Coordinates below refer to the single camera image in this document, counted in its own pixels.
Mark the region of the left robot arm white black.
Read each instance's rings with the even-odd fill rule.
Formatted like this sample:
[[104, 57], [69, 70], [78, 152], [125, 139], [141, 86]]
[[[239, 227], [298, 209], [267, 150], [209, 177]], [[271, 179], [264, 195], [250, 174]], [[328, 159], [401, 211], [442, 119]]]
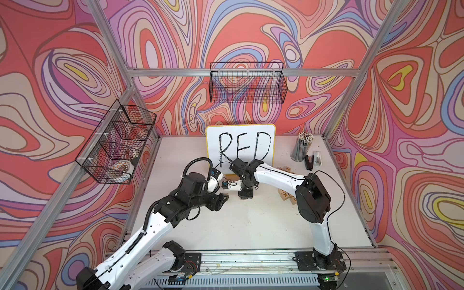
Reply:
[[185, 250], [167, 242], [149, 259], [145, 256], [193, 209], [221, 210], [228, 195], [220, 193], [223, 175], [210, 158], [189, 162], [177, 188], [149, 206], [142, 227], [114, 254], [95, 268], [85, 267], [76, 277], [79, 290], [139, 290], [165, 271], [184, 271]]

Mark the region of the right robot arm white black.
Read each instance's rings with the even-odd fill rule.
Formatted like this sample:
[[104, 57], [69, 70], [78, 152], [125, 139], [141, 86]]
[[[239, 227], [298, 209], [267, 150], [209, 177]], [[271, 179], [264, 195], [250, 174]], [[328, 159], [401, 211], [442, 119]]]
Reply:
[[315, 266], [328, 270], [333, 265], [338, 246], [332, 240], [328, 222], [332, 199], [316, 174], [296, 175], [258, 159], [248, 163], [239, 158], [231, 163], [230, 170], [240, 179], [236, 190], [241, 199], [251, 199], [254, 189], [262, 183], [295, 197], [300, 216], [310, 223]]

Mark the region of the whiteboard with word RED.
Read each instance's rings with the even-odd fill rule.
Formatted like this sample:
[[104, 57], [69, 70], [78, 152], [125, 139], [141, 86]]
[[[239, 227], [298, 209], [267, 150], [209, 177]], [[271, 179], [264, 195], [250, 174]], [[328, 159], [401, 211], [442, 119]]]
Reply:
[[207, 156], [213, 166], [228, 175], [230, 164], [237, 158], [254, 159], [268, 165], [274, 161], [276, 127], [274, 124], [242, 124], [209, 126], [205, 131]]

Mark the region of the pile of wooden letter blocks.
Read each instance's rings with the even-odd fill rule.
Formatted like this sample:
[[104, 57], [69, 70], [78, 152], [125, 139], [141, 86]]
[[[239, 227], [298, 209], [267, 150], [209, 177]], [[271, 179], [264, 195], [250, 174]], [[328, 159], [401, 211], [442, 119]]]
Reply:
[[[278, 167], [278, 169], [293, 174], [293, 172], [292, 172], [292, 170], [291, 170], [290, 167], [284, 166], [284, 167]], [[290, 193], [285, 192], [284, 190], [281, 190], [281, 189], [278, 189], [277, 192], [279, 193], [279, 196], [281, 197], [281, 199], [282, 199], [283, 201], [290, 201], [290, 203], [291, 203], [292, 205], [296, 205], [296, 204], [297, 204], [296, 198], [295, 198], [294, 196], [292, 196]]]

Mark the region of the black stapler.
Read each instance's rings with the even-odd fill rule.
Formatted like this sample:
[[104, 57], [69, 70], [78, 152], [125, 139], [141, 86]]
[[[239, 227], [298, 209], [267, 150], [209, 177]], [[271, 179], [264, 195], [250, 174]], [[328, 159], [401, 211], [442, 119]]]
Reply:
[[312, 156], [309, 156], [309, 155], [304, 156], [304, 165], [307, 170], [309, 171], [313, 170], [314, 162], [313, 162]]

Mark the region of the mesh cup with pencils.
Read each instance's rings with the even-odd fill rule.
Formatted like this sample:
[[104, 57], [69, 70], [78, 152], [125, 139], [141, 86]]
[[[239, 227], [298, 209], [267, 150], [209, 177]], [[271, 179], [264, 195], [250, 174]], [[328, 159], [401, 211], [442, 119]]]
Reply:
[[291, 159], [295, 162], [302, 162], [307, 155], [308, 149], [312, 144], [314, 136], [309, 132], [298, 134], [296, 144], [291, 153]]

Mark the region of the tape roll in basket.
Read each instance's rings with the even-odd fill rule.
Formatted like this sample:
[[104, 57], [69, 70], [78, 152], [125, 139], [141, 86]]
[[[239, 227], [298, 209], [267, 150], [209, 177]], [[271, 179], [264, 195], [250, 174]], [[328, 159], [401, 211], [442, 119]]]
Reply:
[[114, 163], [108, 170], [108, 175], [113, 180], [126, 181], [134, 171], [134, 166], [128, 160], [120, 160]]

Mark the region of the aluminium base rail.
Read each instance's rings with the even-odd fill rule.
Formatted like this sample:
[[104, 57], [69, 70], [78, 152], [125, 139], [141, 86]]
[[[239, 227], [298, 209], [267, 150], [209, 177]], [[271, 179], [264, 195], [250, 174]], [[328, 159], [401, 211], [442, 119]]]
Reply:
[[202, 251], [199, 268], [186, 281], [160, 274], [144, 290], [406, 290], [387, 250], [345, 248], [335, 260], [339, 272], [302, 270], [308, 250]]

